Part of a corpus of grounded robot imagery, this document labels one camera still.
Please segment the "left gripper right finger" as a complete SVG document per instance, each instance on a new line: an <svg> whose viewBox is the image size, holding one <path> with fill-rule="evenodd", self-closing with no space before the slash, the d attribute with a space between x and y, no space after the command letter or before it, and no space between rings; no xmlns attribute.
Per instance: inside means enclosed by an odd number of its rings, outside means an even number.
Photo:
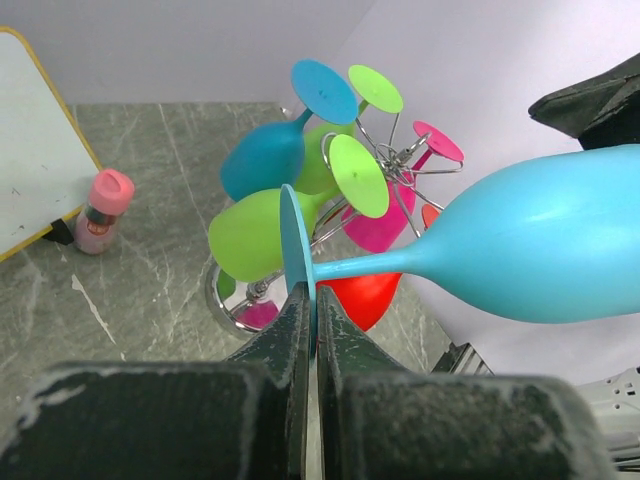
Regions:
<svg viewBox="0 0 640 480"><path fill-rule="evenodd" d="M327 479L611 479L586 402L550 377L424 374L317 294Z"/></svg>

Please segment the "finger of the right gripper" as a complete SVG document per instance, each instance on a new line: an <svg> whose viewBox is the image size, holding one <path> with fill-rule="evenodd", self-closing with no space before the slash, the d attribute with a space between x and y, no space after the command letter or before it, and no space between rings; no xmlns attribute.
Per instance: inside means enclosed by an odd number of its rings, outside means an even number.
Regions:
<svg viewBox="0 0 640 480"><path fill-rule="evenodd" d="M639 142L639 56L549 93L530 118L578 140L584 150Z"/></svg>

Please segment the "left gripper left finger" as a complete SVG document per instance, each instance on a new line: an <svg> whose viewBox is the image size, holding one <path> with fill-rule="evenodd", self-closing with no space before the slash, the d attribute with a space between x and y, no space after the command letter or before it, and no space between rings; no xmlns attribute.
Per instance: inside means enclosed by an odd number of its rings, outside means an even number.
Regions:
<svg viewBox="0 0 640 480"><path fill-rule="evenodd" d="M32 383L5 479L301 479L311 300L221 361L64 362Z"/></svg>

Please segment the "red wine glass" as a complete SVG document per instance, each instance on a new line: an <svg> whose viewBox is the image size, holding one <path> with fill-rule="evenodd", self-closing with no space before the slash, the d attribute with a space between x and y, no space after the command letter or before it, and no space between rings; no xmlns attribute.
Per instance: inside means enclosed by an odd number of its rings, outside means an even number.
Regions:
<svg viewBox="0 0 640 480"><path fill-rule="evenodd" d="M404 230L407 219L398 210L379 219L357 217L346 226L346 233L358 246L371 253L387 251ZM325 280L318 286L330 287L347 316L363 331L372 328L391 305L401 273L382 273Z"/></svg>

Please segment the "blue wine glass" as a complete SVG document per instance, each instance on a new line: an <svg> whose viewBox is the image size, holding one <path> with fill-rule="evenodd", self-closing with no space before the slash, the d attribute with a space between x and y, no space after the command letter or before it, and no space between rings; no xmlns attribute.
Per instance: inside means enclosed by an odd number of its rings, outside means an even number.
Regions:
<svg viewBox="0 0 640 480"><path fill-rule="evenodd" d="M290 79L304 111L293 120L254 128L222 163L221 184L235 202L296 181L305 157L304 127L312 116L336 125L349 124L356 118L354 92L328 65L314 59L299 60L292 67Z"/></svg>
<svg viewBox="0 0 640 480"><path fill-rule="evenodd" d="M567 324L639 309L639 148L522 161L457 196L412 243L317 264L300 202L280 195L288 287L382 273L426 278L490 314Z"/></svg>

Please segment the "pink wine glass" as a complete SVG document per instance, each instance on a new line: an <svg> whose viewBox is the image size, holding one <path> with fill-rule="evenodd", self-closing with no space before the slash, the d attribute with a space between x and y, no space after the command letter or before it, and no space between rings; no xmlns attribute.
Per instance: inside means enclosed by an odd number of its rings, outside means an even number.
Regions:
<svg viewBox="0 0 640 480"><path fill-rule="evenodd" d="M428 174L457 173L464 166L464 153L447 135L424 121L414 121L413 130L418 140L411 147L395 153L393 167L387 167L389 206L380 218L370 218L355 214L352 208L343 215L346 235L359 247L371 252L388 250L403 230L410 225L414 232L419 230L412 224L412 216L417 198L417 177ZM452 168L425 169L431 157L441 157L453 163Z"/></svg>

